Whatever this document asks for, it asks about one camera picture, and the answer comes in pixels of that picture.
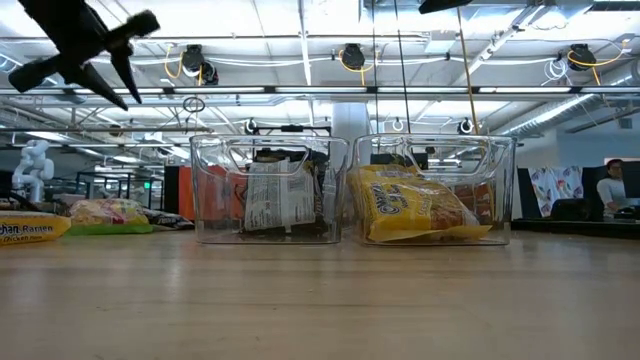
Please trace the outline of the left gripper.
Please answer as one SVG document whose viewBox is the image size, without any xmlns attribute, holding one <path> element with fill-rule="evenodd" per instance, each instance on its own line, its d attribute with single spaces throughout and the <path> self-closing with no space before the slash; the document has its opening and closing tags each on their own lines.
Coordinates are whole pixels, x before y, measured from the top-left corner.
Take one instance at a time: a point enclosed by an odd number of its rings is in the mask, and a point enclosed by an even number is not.
<svg viewBox="0 0 640 360">
<path fill-rule="evenodd" d="M 127 110 L 122 97 L 89 63 L 90 59 L 106 51 L 111 54 L 111 64 L 131 96 L 138 104 L 142 103 L 129 60 L 133 54 L 130 40 L 160 29 L 151 11 L 139 12 L 110 30 L 84 0 L 29 0 L 21 5 L 54 43 L 58 54 L 32 61 L 10 73 L 9 82 L 16 90 L 31 90 L 45 78 L 58 73 L 66 83 L 78 84 Z"/>
</svg>

